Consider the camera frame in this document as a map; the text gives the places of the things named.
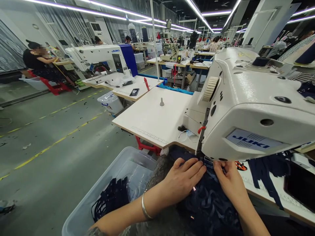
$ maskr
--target hand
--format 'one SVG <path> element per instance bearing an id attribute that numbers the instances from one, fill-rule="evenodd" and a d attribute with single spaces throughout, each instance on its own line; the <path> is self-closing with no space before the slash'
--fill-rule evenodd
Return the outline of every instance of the hand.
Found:
<path id="1" fill-rule="evenodd" d="M 244 203 L 250 203 L 243 179 L 237 170 L 235 162 L 214 161 L 213 165 L 221 187 L 234 207 L 238 208 L 244 205 Z"/>
<path id="2" fill-rule="evenodd" d="M 161 198 L 166 207 L 187 197 L 206 171 L 207 167 L 197 158 L 186 162 L 182 158 L 177 159 L 165 179 L 159 183 L 162 189 Z"/>

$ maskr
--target ceiling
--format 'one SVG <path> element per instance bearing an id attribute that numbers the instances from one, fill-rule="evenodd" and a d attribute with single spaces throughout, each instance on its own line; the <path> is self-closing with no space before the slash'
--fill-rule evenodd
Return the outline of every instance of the ceiling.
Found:
<path id="1" fill-rule="evenodd" d="M 155 1 L 159 3 L 163 3 L 167 8 L 176 12 L 177 15 L 184 17 L 186 20 L 197 18 L 197 15 L 190 8 L 190 6 L 185 0 L 155 0 Z M 233 9 L 234 5 L 237 2 L 237 0 L 193 0 L 193 1 L 198 6 L 201 12 L 216 11 L 216 10 L 231 10 Z M 240 24 L 249 23 L 259 2 L 260 0 L 250 0 Z M 297 11 L 304 10 L 307 6 L 311 6 L 311 7 L 315 6 L 314 0 L 292 0 L 292 3 L 298 3 L 298 2 L 301 2 L 301 5 Z M 209 23 L 210 27 L 223 28 L 228 16 L 229 15 L 210 16 L 210 17 L 205 17 L 205 19 Z"/>

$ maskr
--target silver bracelet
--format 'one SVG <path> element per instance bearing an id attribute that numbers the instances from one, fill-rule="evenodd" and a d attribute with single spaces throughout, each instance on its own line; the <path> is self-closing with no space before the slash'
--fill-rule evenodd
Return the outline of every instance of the silver bracelet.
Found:
<path id="1" fill-rule="evenodd" d="M 147 191 L 147 189 L 144 191 L 144 193 L 143 193 L 143 195 L 142 195 L 142 200 L 141 200 L 141 203 L 142 203 L 142 210 L 143 210 L 143 214 L 144 214 L 145 218 L 147 218 L 147 220 L 153 220 L 153 218 L 148 215 L 147 211 L 145 210 L 145 206 L 144 206 L 143 197 L 144 197 L 144 194 L 145 194 L 146 191 Z"/>

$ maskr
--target red stool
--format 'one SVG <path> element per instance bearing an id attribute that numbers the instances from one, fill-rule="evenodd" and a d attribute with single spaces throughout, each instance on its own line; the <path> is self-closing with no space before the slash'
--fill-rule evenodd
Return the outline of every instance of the red stool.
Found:
<path id="1" fill-rule="evenodd" d="M 28 70 L 28 72 L 30 73 L 31 76 L 33 77 L 36 77 L 36 75 L 31 71 L 31 70 Z M 67 86 L 65 85 L 63 82 L 58 82 L 58 85 L 55 85 L 55 86 L 51 86 L 49 84 L 49 81 L 43 77 L 40 77 L 40 80 L 48 87 L 48 89 L 53 93 L 53 95 L 57 96 L 59 95 L 59 93 L 61 91 L 69 91 L 71 92 L 72 90 Z"/>
<path id="2" fill-rule="evenodd" d="M 153 151 L 156 153 L 157 156 L 160 155 L 160 152 L 161 152 L 161 148 L 157 147 L 157 146 L 154 146 L 151 147 L 151 146 L 147 146 L 147 145 L 144 145 L 143 143 L 140 142 L 140 138 L 136 136 L 136 139 L 137 139 L 137 143 L 138 143 L 138 148 L 139 150 L 143 150 L 143 149 L 147 149 L 147 150 L 150 150 L 150 151 Z"/>

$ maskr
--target smartphone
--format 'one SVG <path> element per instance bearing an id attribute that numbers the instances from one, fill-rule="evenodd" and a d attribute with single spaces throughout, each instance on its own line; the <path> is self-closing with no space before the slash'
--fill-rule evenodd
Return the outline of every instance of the smartphone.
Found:
<path id="1" fill-rule="evenodd" d="M 315 175 L 290 162 L 291 174 L 284 178 L 284 191 L 315 213 Z"/>
<path id="2" fill-rule="evenodd" d="M 139 92 L 139 89 L 138 88 L 134 88 L 132 91 L 131 91 L 131 94 L 129 96 L 136 96 Z"/>

